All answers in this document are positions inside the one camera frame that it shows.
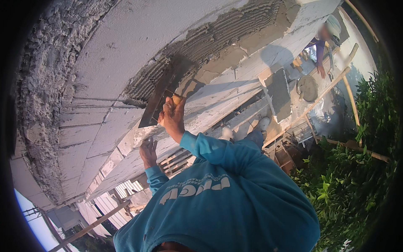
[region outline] worker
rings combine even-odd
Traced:
[[[157,165],[157,141],[141,144],[153,196],[116,232],[116,251],[311,251],[318,218],[301,189],[261,154],[266,125],[234,144],[193,135],[184,127],[184,106],[185,99],[173,109],[168,97],[158,120],[197,158],[169,179]]]
[[[325,42],[332,40],[337,46],[340,46],[340,33],[341,25],[339,21],[333,16],[329,15],[325,23],[319,28],[318,33],[309,42],[305,48],[316,45],[316,69],[322,76],[322,79],[326,77],[325,69],[323,68],[323,51],[325,48]]]

